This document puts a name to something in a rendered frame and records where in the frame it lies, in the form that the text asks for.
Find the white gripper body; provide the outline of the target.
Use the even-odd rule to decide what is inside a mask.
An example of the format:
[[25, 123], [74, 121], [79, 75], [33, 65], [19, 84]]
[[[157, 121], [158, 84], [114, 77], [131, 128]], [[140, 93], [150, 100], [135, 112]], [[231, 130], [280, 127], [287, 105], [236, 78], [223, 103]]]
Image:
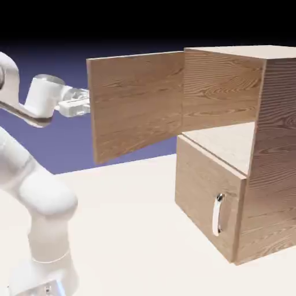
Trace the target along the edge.
[[64, 117], [76, 117], [90, 113], [89, 98], [71, 99], [61, 101], [58, 104], [58, 111]]

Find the light wood cabinet door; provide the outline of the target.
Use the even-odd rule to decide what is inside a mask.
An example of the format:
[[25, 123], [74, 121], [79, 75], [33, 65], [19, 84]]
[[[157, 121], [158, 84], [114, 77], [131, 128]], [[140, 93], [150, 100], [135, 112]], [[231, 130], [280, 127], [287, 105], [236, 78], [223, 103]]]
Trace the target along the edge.
[[[176, 147], [176, 204], [229, 262], [235, 262], [246, 176], [183, 135]], [[221, 232], [214, 236], [212, 213], [219, 193], [225, 195]]]
[[182, 51], [89, 58], [95, 162], [176, 135], [182, 122]]

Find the light wood cabinet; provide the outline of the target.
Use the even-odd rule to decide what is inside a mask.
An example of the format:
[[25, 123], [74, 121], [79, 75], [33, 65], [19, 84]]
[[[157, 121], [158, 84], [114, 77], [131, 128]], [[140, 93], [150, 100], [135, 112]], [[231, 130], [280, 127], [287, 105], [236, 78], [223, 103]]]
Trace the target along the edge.
[[296, 245], [296, 47], [185, 49], [185, 136], [246, 176], [234, 264]]

